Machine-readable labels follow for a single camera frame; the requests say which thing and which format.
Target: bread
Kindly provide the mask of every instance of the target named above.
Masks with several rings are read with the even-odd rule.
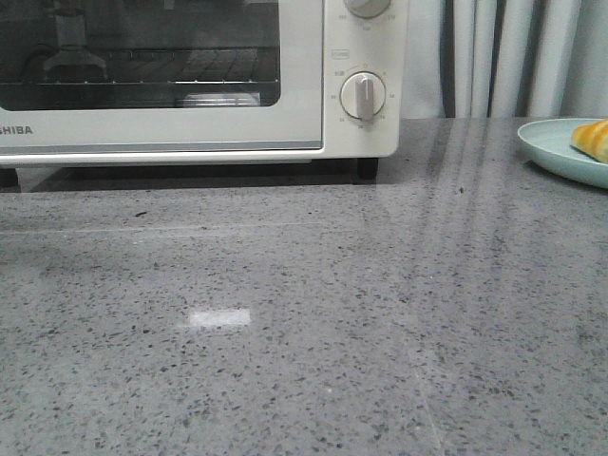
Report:
[[[608,119],[574,130],[572,145],[598,162],[608,163]]]

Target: oven feet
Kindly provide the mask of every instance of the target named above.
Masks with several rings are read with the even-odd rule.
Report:
[[[378,175],[378,159],[357,159],[357,177],[363,181],[373,181]]]
[[[17,170],[14,168],[0,168],[0,188],[16,187],[19,185]]]

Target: toshiba logo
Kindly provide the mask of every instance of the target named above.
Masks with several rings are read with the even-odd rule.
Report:
[[[33,135],[34,132],[29,125],[0,125],[0,135]]]

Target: white knob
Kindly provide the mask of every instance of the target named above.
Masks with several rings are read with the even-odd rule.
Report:
[[[365,19],[382,14],[390,5],[390,0],[344,0],[344,2],[352,14]]]
[[[373,73],[353,74],[342,86],[342,107],[355,119],[370,122],[384,106],[387,91],[382,80]]]

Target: plate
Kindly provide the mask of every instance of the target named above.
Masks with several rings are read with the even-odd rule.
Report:
[[[555,119],[527,123],[518,130],[530,160],[553,174],[608,189],[608,163],[600,163],[570,145],[578,126],[600,119]]]

